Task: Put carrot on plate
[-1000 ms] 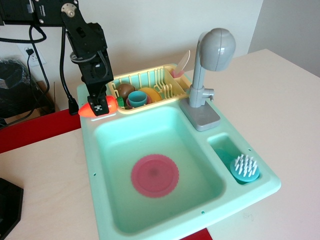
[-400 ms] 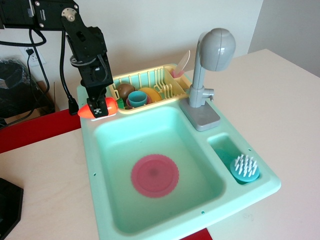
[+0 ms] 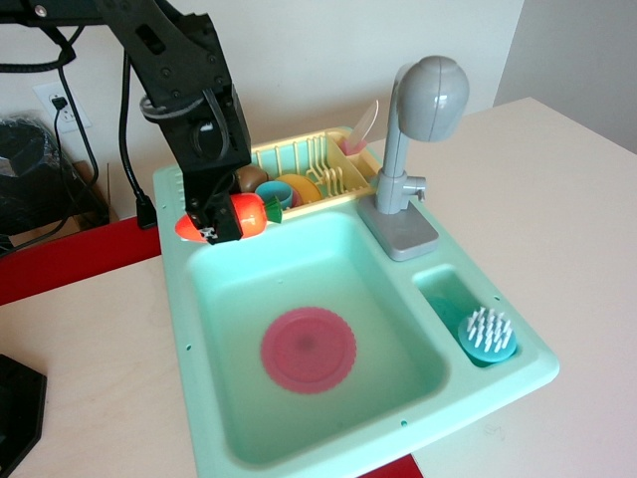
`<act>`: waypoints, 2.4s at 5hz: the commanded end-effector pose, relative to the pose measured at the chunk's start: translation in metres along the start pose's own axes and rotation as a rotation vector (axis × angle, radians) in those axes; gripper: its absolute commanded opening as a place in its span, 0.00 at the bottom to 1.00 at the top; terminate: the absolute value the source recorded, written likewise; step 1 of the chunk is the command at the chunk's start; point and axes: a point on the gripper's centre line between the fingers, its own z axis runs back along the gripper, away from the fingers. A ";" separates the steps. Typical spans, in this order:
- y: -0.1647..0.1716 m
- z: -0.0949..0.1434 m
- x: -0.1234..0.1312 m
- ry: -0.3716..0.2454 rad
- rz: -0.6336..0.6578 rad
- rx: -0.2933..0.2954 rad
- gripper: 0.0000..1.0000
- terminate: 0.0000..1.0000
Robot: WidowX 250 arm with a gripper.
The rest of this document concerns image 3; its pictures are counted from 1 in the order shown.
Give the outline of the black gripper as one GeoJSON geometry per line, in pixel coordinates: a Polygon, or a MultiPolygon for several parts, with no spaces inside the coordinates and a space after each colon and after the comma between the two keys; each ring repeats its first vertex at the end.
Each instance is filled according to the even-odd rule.
{"type": "Polygon", "coordinates": [[[185,207],[210,244],[242,238],[232,194],[240,191],[236,171],[251,160],[251,140],[233,87],[210,89],[169,106],[144,97],[139,108],[159,125],[182,171],[185,207]]]}

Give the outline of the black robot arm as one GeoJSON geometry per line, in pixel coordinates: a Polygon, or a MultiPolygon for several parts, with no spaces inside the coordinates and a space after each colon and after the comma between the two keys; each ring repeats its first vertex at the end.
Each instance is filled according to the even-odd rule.
{"type": "Polygon", "coordinates": [[[206,14],[182,14],[167,1],[4,1],[1,21],[41,29],[75,53],[63,27],[106,25],[123,46],[146,93],[140,108],[156,123],[182,171],[185,210],[217,244],[243,233],[231,201],[251,140],[222,47],[206,14]]]}

